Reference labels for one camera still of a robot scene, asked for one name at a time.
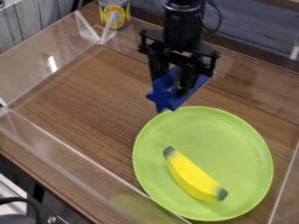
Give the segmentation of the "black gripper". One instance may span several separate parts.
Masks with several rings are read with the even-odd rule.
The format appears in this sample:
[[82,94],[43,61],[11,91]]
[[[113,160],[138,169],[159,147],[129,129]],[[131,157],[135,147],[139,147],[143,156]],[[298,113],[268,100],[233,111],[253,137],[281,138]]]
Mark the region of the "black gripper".
[[185,48],[173,46],[165,41],[165,32],[159,30],[142,28],[139,35],[138,51],[149,58],[153,81],[166,75],[171,64],[177,65],[181,68],[175,85],[178,95],[185,97],[195,86],[199,74],[210,77],[215,74],[221,52],[201,40],[195,40]]

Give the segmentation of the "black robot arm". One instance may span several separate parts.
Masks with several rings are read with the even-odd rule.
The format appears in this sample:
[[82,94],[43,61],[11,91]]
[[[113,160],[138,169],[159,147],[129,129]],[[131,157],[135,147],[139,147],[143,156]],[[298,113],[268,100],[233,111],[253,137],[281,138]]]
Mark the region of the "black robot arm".
[[171,93],[183,98],[202,76],[211,77],[218,50],[202,42],[202,30],[217,32],[222,25],[221,8],[213,0],[165,0],[163,30],[139,32],[138,51],[149,58],[153,83],[163,81],[175,67]]

